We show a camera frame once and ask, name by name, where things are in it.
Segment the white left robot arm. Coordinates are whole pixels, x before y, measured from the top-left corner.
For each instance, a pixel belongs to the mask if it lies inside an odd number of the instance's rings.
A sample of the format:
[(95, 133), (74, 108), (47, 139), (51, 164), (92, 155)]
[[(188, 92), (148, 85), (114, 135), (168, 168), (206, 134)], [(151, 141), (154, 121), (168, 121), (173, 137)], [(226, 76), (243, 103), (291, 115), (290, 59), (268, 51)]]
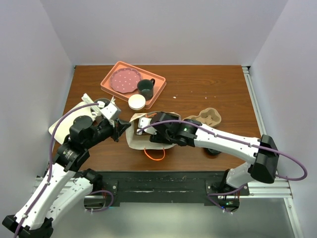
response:
[(119, 119), (121, 110), (114, 102), (106, 106), (102, 101), (83, 103), (56, 122), (51, 140), (55, 139), (63, 121), (80, 110), (96, 113), (102, 120), (94, 125), (89, 115), (78, 115), (73, 119), (56, 156), (50, 156), (48, 171), (40, 185), (16, 214), (6, 216), (2, 222), (15, 238), (49, 238), (61, 218), (86, 195), (107, 193), (114, 197), (112, 192), (103, 189), (102, 175), (91, 169), (85, 170), (66, 192), (61, 192), (89, 158), (90, 148), (108, 138), (118, 141), (131, 125)]

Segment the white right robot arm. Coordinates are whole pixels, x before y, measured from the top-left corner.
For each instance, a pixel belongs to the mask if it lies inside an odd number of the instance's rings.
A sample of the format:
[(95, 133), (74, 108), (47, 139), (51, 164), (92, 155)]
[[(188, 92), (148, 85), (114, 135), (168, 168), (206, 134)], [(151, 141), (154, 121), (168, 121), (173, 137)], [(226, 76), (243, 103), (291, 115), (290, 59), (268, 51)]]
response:
[(149, 134), (150, 145), (178, 145), (200, 147), (233, 155), (243, 164), (228, 169), (217, 186), (218, 191), (233, 194), (251, 181), (272, 184), (275, 182), (277, 162), (274, 140), (267, 135), (261, 138), (244, 137), (217, 130), (197, 120), (185, 119), (164, 112), (138, 120), (136, 133)]

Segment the cream paper gift bag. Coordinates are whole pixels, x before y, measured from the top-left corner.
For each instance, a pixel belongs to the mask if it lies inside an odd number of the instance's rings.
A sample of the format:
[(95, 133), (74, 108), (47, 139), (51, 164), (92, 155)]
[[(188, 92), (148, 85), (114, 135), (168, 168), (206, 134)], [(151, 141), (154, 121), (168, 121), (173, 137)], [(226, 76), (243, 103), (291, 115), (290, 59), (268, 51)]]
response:
[[(166, 150), (173, 148), (175, 144), (167, 144), (166, 142), (151, 142), (150, 137), (157, 135), (157, 131), (153, 127), (146, 128), (139, 132), (138, 130), (147, 125), (152, 124), (152, 119), (159, 114), (159, 111), (149, 113), (135, 113), (131, 119), (131, 126), (125, 131), (126, 141), (129, 148), (140, 150), (153, 161), (161, 161), (165, 158)], [(160, 150), (163, 152), (161, 158), (153, 158), (148, 154), (149, 150)]]

